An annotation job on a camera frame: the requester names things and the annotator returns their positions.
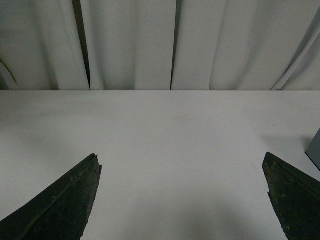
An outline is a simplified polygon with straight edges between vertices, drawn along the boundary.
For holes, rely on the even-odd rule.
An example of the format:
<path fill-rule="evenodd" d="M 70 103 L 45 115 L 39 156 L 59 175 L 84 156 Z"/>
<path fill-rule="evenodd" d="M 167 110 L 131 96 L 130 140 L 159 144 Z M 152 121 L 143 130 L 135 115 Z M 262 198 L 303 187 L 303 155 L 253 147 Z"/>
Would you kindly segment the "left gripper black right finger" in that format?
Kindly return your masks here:
<path fill-rule="evenodd" d="M 268 197 L 287 239 L 318 240 L 320 182 L 270 152 L 262 169 Z"/>

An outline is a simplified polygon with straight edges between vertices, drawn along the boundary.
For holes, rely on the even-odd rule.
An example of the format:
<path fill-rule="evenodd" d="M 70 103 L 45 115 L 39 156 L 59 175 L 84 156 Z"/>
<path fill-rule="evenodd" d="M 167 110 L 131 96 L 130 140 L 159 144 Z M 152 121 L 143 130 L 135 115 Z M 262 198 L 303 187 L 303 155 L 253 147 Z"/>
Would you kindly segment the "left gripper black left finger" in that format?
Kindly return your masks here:
<path fill-rule="evenodd" d="M 2 240 L 79 240 L 96 199 L 102 166 L 90 154 L 27 204 L 1 220 Z"/>

